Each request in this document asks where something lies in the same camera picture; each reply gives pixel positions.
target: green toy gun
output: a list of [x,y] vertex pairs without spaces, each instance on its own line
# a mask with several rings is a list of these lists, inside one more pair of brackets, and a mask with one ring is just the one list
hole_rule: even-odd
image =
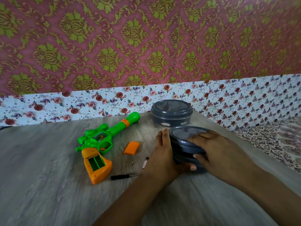
[[87,130],[84,136],[77,139],[78,143],[81,144],[81,147],[77,147],[75,150],[79,152],[85,148],[93,147],[99,150],[101,155],[104,155],[110,151],[113,146],[112,138],[123,129],[127,128],[133,123],[136,123],[139,119],[139,113],[132,112],[127,118],[123,119],[111,128],[104,123],[97,129]]

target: wooden table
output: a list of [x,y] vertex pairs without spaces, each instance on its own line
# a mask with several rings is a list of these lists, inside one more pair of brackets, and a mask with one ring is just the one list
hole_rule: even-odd
[[[102,123],[115,125],[124,117],[95,118],[0,131],[0,222],[2,225],[90,225],[135,179],[110,181],[111,175],[139,173],[155,146],[162,126],[150,113],[141,114],[113,140],[105,155],[111,174],[92,185],[77,138]],[[212,129],[239,144],[263,169],[301,195],[301,176],[254,146],[194,112],[191,124]],[[123,155],[128,142],[140,141],[134,156]],[[276,225],[248,196],[209,173],[185,174],[164,189],[143,218],[142,225]]]

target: floral wallpaper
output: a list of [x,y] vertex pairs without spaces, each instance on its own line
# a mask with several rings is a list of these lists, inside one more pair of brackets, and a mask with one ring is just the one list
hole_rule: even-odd
[[301,75],[2,96],[0,126],[150,112],[164,99],[184,100],[224,128],[239,130],[299,116]]

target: round container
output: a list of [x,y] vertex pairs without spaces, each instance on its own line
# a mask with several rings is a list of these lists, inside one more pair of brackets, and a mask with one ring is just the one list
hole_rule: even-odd
[[196,126],[180,126],[169,129],[174,161],[176,163],[193,163],[197,168],[203,169],[203,166],[193,157],[193,154],[205,154],[206,152],[187,139],[197,133],[207,131],[209,129]]
[[167,127],[186,125],[190,121],[193,109],[190,104],[180,100],[163,100],[153,104],[153,121]]

